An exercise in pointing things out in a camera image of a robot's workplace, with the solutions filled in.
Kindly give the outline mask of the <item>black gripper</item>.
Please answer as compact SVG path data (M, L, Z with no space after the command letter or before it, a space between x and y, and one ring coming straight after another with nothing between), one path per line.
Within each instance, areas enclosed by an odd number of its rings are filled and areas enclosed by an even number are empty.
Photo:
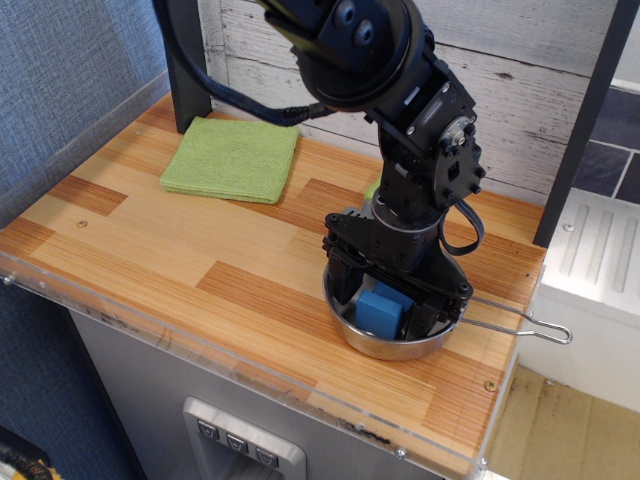
M327 301L344 306L364 278L378 280L414 300L405 315L402 340L429 337L465 312L473 287L460 265L440 246L439 216L409 229L371 218L330 213L323 240L328 264Z

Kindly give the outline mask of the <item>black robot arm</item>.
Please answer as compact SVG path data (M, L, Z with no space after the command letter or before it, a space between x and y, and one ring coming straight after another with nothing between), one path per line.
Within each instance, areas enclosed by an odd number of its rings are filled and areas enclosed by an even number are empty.
M475 140L474 100L410 1L267 1L266 21L287 38L308 91L333 111L361 111L378 126L381 182L369 213L327 216L327 297L348 303L365 278L409 297L393 337L418 340L454 324L473 290L444 221L485 172Z

